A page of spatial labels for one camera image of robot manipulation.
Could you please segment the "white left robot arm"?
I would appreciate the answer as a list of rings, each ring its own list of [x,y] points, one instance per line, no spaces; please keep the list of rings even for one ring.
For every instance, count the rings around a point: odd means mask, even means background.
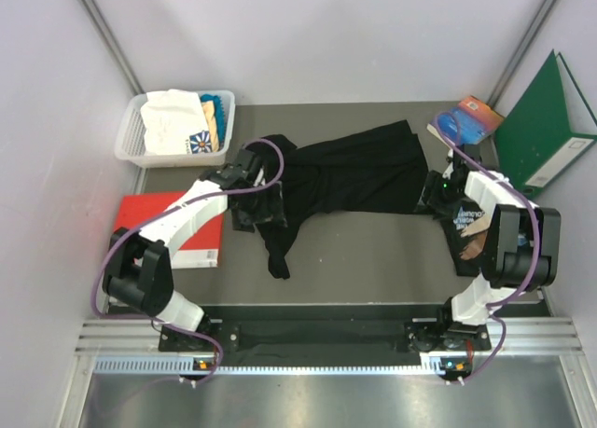
[[[214,218],[230,212],[233,226],[250,232],[259,224],[285,224],[284,155],[273,149],[278,170],[244,146],[236,159],[203,173],[190,189],[161,213],[133,228],[119,228],[97,280],[103,291],[144,316],[179,330],[191,350],[211,341],[204,309],[174,288],[172,260],[180,248]]]

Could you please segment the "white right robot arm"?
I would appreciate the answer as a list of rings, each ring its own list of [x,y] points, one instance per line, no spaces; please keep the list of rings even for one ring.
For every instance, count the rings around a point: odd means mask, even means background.
[[[448,218],[469,202],[482,212],[486,239],[479,275],[445,302],[435,322],[413,334],[449,350],[480,339],[490,317],[510,301],[552,285],[558,268],[560,213],[528,201],[501,173],[483,170],[478,152],[474,145],[455,147],[446,171],[427,175],[415,208],[421,214]]]

